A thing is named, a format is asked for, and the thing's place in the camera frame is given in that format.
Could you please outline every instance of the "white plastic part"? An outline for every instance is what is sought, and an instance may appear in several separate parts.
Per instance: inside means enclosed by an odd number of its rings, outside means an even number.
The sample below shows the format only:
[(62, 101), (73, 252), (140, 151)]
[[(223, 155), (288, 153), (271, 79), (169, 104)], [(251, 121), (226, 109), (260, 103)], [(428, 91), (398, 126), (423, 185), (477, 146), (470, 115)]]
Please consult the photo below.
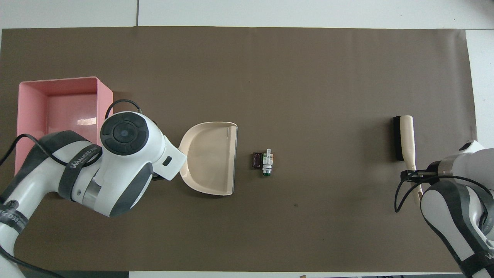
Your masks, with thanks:
[[(439, 164), (442, 175), (455, 175), (472, 179), (494, 190), (494, 148), (467, 152), (443, 159)], [(455, 180), (459, 184), (469, 184)]]
[(212, 195), (233, 194), (236, 124), (206, 122), (193, 126), (178, 149), (187, 156), (180, 174), (190, 188)]
[(273, 154), (271, 149), (266, 149), (266, 153), (262, 154), (262, 174), (265, 176), (271, 175), (271, 170), (273, 168)]
[(424, 218), (448, 240), (461, 260), (473, 255), (472, 248), (454, 224), (448, 205), (439, 192), (427, 191), (420, 206)]
[[(0, 245), (7, 253), (14, 256), (14, 243), (19, 233), (7, 224), (0, 224), (0, 234)], [(8, 261), (3, 256), (0, 256), (0, 269), (2, 277), (25, 278), (17, 264)]]
[(466, 149), (458, 151), (458, 154), (460, 154), (460, 153), (477, 152), (479, 150), (485, 149), (485, 147), (482, 146), (482, 144), (480, 144), (476, 140), (470, 140), (467, 143), (465, 143), (465, 145), (466, 144), (470, 144), (470, 145)]
[[(408, 170), (415, 171), (415, 134), (413, 132), (413, 117), (405, 115), (400, 117), (400, 137), (402, 144), (403, 160)], [(420, 198), (423, 195), (422, 186), (413, 190), (415, 204), (420, 206)]]
[[(151, 119), (135, 112), (124, 111), (120, 113), (134, 113), (143, 118), (148, 128), (148, 139), (142, 149), (130, 155), (114, 154), (102, 146), (101, 168), (94, 177), (94, 181), (101, 186), (101, 189), (93, 209), (106, 216), (110, 216), (116, 202), (144, 165), (151, 163), (155, 173), (171, 180), (179, 172), (187, 158), (168, 141), (168, 138), (163, 135)], [(165, 167), (163, 162), (168, 156), (172, 159)], [(150, 180), (151, 177), (147, 180), (144, 188)]]

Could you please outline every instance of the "black bristles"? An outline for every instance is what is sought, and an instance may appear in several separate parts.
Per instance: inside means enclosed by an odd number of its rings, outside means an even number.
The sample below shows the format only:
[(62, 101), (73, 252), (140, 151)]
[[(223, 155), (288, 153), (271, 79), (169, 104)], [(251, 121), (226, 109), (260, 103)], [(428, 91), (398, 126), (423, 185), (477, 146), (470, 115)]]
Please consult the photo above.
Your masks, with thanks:
[(400, 132), (400, 116), (393, 118), (393, 134), (395, 140), (395, 153), (396, 159), (399, 161), (404, 161), (402, 148), (401, 148), (401, 132)]

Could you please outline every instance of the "black cable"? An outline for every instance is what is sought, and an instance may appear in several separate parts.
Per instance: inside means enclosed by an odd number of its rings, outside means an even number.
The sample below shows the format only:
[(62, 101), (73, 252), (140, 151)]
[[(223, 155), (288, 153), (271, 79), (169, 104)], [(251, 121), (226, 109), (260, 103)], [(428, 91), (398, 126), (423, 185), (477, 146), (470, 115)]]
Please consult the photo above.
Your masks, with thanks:
[(46, 269), (42, 269), (40, 267), (37, 267), (37, 266), (33, 266), (29, 263), (26, 263), (22, 260), (19, 260), (17, 259), (16, 257), (10, 255), (7, 251), (5, 251), (5, 249), (0, 246), (0, 255), (2, 255), (2, 257), (6, 258), (7, 260), (10, 260), (20, 266), (23, 266), (25, 268), (28, 268), (30, 270), (34, 270), (34, 271), (37, 271), (37, 272), (41, 272), (41, 273), (44, 273), (46, 275), (50, 275), (50, 276), (53, 276), (53, 277), (57, 277), (57, 278), (64, 278), (63, 276), (61, 276), (60, 274), (57, 274), (55, 272), (52, 272), (52, 271), (49, 271), (49, 270), (46, 270)]
[[(14, 150), (14, 148), (15, 148), (15, 146), (17, 145), (17, 143), (19, 142), (19, 140), (20, 140), (20, 139), (22, 139), (22, 138), (24, 138), (24, 137), (31, 139), (31, 140), (34, 142), (34, 144), (36, 144), (36, 146), (38, 146), (38, 148), (40, 148), (40, 150), (41, 150), (44, 154), (46, 154), (49, 158), (53, 159), (56, 163), (58, 163), (58, 164), (60, 164), (60, 165), (63, 165), (63, 166), (66, 166), (66, 165), (67, 165), (67, 163), (63, 162), (62, 160), (60, 160), (60, 159), (58, 159), (56, 156), (54, 156), (51, 152), (47, 151), (47, 150), (45, 149), (45, 147), (43, 147), (43, 145), (41, 145), (41, 144), (40, 144), (40, 142), (39, 142), (36, 138), (34, 138), (32, 135), (30, 135), (30, 134), (26, 134), (26, 133), (21, 134), (21, 135), (19, 135), (19, 136), (17, 136), (17, 137), (15, 138), (14, 142), (12, 142), (12, 144), (10, 145), (10, 148), (8, 149), (7, 153), (6, 153), (6, 154), (2, 157), (2, 159), (0, 160), (0, 165), (2, 165), (2, 164), (5, 162), (5, 160), (6, 160), (6, 159), (10, 156), (10, 154), (11, 154), (11, 153), (12, 153), (12, 151)], [(95, 158), (93, 158), (91, 161), (88, 161), (86, 164), (84, 164), (84, 166), (83, 166), (83, 167), (87, 167), (87, 166), (89, 166), (89, 165), (93, 164), (94, 162), (96, 162), (96, 161), (97, 161), (97, 160), (101, 157), (101, 154), (102, 154), (102, 152), (100, 152), (100, 153), (99, 153), (99, 154), (98, 154)]]
[(142, 114), (142, 110), (141, 110), (141, 107), (139, 107), (139, 105), (137, 105), (137, 103), (133, 102), (132, 100), (130, 99), (119, 99), (119, 100), (115, 100), (109, 107), (108, 107), (108, 110), (106, 110), (106, 113), (105, 113), (105, 119), (108, 118), (108, 115), (110, 115), (110, 110), (112, 110), (113, 106), (115, 106), (115, 104), (119, 103), (119, 102), (128, 102), (128, 103), (132, 103), (136, 108), (137, 108), (137, 112), (141, 113)]
[(403, 203), (404, 201), (406, 200), (406, 198), (408, 197), (408, 195), (410, 195), (410, 193), (415, 189), (417, 188), (418, 186), (420, 186), (421, 184), (423, 183), (426, 183), (428, 181), (431, 181), (433, 179), (444, 179), (444, 178), (448, 178), (448, 179), (458, 179), (458, 180), (463, 180), (463, 181), (467, 181), (467, 182), (470, 182), (470, 183), (473, 183), (475, 185), (477, 185), (478, 187), (482, 188), (483, 190), (485, 190), (491, 197), (493, 196), (491, 191), (489, 189), (487, 189), (487, 187), (483, 186), (482, 184), (480, 184), (479, 182), (476, 182), (474, 180), (471, 180), (469, 178), (464, 178), (464, 177), (460, 177), (460, 176), (433, 176), (433, 177), (429, 177), (429, 178), (426, 178), (426, 179), (423, 179), (421, 180), (419, 183), (416, 183), (414, 184), (408, 191), (407, 193), (405, 193), (405, 195), (403, 196), (401, 202), (400, 202), (400, 205), (398, 207), (396, 207), (396, 201), (398, 200), (398, 192), (400, 191), (400, 188), (402, 186), (402, 184), (404, 182), (408, 182), (407, 179), (404, 179), (400, 182), (400, 184), (398, 185), (398, 188), (396, 188), (396, 193), (395, 193), (395, 212), (399, 212), (401, 210), (401, 207), (403, 206)]

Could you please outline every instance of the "pink plastic bin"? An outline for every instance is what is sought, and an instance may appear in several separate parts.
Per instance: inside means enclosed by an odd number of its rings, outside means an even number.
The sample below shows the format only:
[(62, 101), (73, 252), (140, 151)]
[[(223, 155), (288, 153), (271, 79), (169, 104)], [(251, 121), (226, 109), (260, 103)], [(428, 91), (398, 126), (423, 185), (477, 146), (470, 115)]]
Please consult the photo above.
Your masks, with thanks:
[[(24, 81), (19, 85), (17, 135), (41, 138), (52, 132), (73, 130), (101, 145), (99, 130), (113, 92), (97, 77)], [(15, 173), (26, 159), (33, 142), (19, 141), (15, 152)]]

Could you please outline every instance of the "beige dustpan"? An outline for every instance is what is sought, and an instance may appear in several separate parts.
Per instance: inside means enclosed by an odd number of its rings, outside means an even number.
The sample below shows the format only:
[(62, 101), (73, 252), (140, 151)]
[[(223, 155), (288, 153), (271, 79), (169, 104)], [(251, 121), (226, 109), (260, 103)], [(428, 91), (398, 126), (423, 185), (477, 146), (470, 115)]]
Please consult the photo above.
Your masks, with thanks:
[(178, 149), (187, 156), (180, 175), (190, 188), (213, 195), (233, 193), (236, 124), (207, 122), (193, 126)]

